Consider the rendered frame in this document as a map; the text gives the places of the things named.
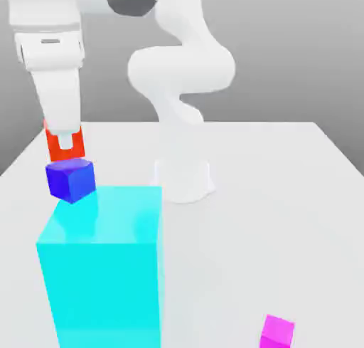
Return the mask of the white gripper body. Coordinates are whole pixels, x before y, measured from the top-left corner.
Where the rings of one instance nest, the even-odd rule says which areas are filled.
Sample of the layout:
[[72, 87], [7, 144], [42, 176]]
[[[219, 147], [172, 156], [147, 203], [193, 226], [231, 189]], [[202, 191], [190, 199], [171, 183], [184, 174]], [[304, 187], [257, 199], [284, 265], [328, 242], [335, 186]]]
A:
[[76, 133], [80, 128], [79, 70], [31, 72], [48, 129], [53, 134]]

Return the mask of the small red cube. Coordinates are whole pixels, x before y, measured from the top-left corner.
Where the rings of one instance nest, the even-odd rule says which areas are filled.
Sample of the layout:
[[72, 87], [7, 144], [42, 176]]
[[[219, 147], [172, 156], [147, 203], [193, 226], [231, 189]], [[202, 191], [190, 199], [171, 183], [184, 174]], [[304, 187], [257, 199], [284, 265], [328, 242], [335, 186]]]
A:
[[85, 147], [81, 127], [78, 132], [72, 133], [73, 147], [71, 149], [60, 148], [58, 137], [50, 133], [46, 120], [43, 120], [43, 127], [45, 129], [50, 160], [52, 162], [82, 158], [85, 156]]

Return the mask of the small blue cube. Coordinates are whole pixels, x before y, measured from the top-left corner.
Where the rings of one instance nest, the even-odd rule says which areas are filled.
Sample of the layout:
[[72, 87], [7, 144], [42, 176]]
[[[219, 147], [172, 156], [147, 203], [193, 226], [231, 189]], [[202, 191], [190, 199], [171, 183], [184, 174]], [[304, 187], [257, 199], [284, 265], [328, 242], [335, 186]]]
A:
[[53, 162], [45, 167], [50, 194], [69, 204], [96, 189], [94, 165], [81, 158]]

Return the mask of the small magenta cube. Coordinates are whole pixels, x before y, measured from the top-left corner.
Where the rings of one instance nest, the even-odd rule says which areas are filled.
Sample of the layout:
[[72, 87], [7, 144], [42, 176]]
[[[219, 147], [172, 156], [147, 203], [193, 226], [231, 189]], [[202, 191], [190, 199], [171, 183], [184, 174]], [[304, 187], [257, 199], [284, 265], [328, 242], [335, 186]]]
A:
[[264, 321], [259, 348], [291, 348], [295, 324], [273, 315]]

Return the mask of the large cyan box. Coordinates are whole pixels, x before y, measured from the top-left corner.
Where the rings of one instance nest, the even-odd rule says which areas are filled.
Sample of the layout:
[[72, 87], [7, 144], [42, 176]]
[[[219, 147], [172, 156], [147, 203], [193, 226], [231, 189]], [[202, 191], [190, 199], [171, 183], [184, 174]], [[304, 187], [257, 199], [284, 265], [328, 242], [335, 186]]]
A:
[[36, 248], [59, 348], [161, 348], [161, 226], [157, 186], [57, 203]]

